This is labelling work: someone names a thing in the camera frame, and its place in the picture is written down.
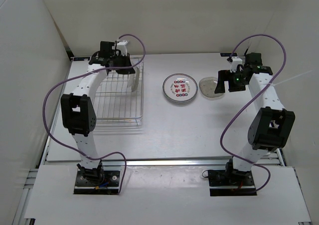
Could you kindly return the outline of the clear glass plate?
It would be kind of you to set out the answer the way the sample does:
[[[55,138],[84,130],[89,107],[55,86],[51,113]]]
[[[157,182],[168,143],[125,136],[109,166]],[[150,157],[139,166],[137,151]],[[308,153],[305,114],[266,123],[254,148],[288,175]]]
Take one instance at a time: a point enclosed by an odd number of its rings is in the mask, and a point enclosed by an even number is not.
[[[216,88],[217,88],[216,77],[206,77],[201,79],[199,82],[200,92],[207,99],[218,99],[224,96],[223,93],[215,93]]]
[[[135,73],[128,75],[128,85],[127,87],[131,90],[131,92],[134,92],[138,88],[139,84],[139,77],[140,77],[140,70],[139,68],[134,68]]]

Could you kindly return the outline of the green rim dotted plate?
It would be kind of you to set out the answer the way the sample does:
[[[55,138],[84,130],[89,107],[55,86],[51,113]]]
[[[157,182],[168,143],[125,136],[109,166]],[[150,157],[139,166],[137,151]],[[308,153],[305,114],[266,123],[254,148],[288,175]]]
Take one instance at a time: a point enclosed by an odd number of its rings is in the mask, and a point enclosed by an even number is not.
[[[198,84],[187,74],[175,73],[164,80],[162,90],[170,102],[186,104],[197,96]]]

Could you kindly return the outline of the clear glass plate back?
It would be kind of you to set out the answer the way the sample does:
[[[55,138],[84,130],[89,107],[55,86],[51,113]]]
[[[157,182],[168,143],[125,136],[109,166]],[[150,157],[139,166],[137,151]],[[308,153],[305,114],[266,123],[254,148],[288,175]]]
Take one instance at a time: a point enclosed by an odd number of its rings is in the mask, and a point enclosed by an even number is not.
[[[134,92],[138,88],[139,84],[139,77],[140,77],[140,70],[139,68],[134,68],[135,73],[128,75],[128,85],[127,87],[131,90],[131,92]]]

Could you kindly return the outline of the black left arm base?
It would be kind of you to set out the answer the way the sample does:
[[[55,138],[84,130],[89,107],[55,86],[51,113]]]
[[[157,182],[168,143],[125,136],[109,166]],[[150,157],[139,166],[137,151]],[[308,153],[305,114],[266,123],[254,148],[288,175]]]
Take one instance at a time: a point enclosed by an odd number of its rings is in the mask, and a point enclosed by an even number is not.
[[[118,170],[105,170],[100,179],[89,179],[78,170],[73,194],[75,195],[117,195],[120,188],[120,175]]]

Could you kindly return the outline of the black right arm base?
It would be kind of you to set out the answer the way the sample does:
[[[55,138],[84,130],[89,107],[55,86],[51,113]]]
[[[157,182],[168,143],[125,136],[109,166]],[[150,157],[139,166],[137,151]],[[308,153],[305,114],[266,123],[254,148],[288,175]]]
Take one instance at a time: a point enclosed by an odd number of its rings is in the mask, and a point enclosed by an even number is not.
[[[207,169],[201,174],[208,179],[211,197],[256,196],[252,172],[234,170],[230,163],[223,170]]]

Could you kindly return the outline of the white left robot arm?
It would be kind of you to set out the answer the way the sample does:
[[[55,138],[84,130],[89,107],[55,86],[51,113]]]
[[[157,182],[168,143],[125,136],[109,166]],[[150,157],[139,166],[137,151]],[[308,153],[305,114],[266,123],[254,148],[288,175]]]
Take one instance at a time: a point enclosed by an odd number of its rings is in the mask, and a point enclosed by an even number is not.
[[[131,76],[136,73],[127,50],[128,43],[127,40],[100,42],[100,50],[88,62],[88,75],[81,79],[71,93],[61,97],[63,126],[72,135],[77,149],[83,153],[78,168],[89,171],[87,179],[93,185],[101,184],[105,178],[104,172],[100,170],[101,160],[93,138],[97,123],[93,102],[98,87],[110,72],[110,67],[119,67],[115,72],[121,75]]]

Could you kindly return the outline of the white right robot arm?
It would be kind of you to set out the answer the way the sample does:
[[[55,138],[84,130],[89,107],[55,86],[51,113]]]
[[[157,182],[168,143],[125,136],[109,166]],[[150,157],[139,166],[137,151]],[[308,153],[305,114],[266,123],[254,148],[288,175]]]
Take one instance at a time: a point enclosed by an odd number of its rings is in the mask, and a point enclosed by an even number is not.
[[[233,155],[226,164],[224,180],[237,184],[242,176],[251,171],[262,156],[286,145],[295,121],[293,111],[285,109],[271,83],[273,72],[262,64],[260,53],[249,53],[242,60],[238,56],[228,59],[229,70],[218,72],[216,94],[224,93],[225,83],[229,92],[249,89],[257,115],[248,129],[247,144],[240,153]]]

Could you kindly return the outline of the dark blue label sticker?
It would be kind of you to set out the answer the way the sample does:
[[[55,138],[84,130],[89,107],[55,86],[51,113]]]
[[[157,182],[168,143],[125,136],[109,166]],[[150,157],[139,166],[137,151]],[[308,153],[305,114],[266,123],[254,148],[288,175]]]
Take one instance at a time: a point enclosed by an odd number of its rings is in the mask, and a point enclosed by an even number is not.
[[[221,57],[237,56],[237,53],[233,53],[233,54],[231,55],[231,53],[222,52],[222,53],[220,53],[220,56],[221,56]]]

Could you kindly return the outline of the blue label sticker left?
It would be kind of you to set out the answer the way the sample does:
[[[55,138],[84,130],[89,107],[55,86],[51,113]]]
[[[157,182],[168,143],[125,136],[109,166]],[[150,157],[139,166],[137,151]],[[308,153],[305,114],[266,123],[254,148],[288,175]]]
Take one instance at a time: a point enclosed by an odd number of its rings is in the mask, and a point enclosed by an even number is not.
[[[88,61],[90,57],[74,57],[73,61]]]

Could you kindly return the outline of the aluminium mounting rail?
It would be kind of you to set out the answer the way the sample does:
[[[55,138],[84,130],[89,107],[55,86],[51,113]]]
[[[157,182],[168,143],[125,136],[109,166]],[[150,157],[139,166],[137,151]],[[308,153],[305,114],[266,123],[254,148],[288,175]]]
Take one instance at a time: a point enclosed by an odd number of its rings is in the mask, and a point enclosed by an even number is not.
[[[151,160],[127,160],[127,166],[223,166],[229,161],[229,157],[217,158],[191,158],[191,159],[151,159]],[[78,161],[44,162],[44,165],[73,165]],[[124,160],[103,160],[104,166],[123,166]]]

